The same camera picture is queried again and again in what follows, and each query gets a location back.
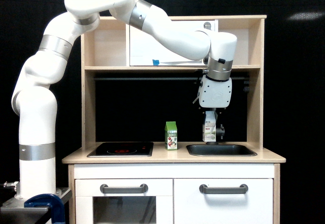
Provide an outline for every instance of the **sink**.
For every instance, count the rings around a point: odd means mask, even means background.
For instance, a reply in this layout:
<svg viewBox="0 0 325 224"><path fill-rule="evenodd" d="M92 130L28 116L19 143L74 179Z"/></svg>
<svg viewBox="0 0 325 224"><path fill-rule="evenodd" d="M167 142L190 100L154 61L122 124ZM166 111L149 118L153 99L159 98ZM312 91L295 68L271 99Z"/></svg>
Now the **sink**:
<svg viewBox="0 0 325 224"><path fill-rule="evenodd" d="M188 153L195 156L255 156L257 153L237 144L192 144L187 145Z"/></svg>

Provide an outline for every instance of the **blue clamp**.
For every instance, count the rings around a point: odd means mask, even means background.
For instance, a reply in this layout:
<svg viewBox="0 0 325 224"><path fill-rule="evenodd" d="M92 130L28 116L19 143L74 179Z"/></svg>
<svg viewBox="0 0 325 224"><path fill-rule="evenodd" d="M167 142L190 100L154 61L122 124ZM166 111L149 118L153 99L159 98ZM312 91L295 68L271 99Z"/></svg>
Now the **blue clamp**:
<svg viewBox="0 0 325 224"><path fill-rule="evenodd" d="M58 196L53 194L36 195L24 203L25 208L38 206L47 206L51 208L52 223L66 224L64 204Z"/></svg>

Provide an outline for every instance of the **milk carton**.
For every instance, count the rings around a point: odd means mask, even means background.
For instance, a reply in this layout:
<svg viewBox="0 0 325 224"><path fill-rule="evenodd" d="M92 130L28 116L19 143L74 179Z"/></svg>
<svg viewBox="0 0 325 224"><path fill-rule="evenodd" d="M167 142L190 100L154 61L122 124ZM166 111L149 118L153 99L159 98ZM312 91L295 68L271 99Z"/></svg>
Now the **milk carton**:
<svg viewBox="0 0 325 224"><path fill-rule="evenodd" d="M167 121L165 126L165 149L177 150L177 127L176 122Z"/></svg>
<svg viewBox="0 0 325 224"><path fill-rule="evenodd" d="M205 112L205 120L203 122L203 141L216 141L216 116L214 111Z"/></svg>

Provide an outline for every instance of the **robotic arm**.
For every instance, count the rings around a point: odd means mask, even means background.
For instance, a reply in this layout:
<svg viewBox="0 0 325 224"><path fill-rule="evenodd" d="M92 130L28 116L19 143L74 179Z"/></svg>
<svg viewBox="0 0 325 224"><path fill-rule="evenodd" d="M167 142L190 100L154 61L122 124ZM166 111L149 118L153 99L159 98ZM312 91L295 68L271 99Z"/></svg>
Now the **robotic arm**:
<svg viewBox="0 0 325 224"><path fill-rule="evenodd" d="M68 12L46 27L38 52L24 64L12 96L20 115L20 194L24 199L55 193L56 99L48 89L64 74L77 37L97 28L100 11L150 35L167 49L192 60L209 54L208 73L199 89L200 105L222 108L231 98L230 72L237 38L207 29L174 28L165 11L143 0L64 0Z"/></svg>

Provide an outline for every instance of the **stovetop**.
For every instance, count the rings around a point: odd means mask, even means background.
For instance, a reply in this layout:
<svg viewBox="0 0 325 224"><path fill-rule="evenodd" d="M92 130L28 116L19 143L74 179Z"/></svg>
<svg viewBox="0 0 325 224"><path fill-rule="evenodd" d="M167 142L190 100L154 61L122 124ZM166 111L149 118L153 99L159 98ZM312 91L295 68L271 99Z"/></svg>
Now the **stovetop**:
<svg viewBox="0 0 325 224"><path fill-rule="evenodd" d="M151 156L153 142L107 142L97 147L87 157Z"/></svg>

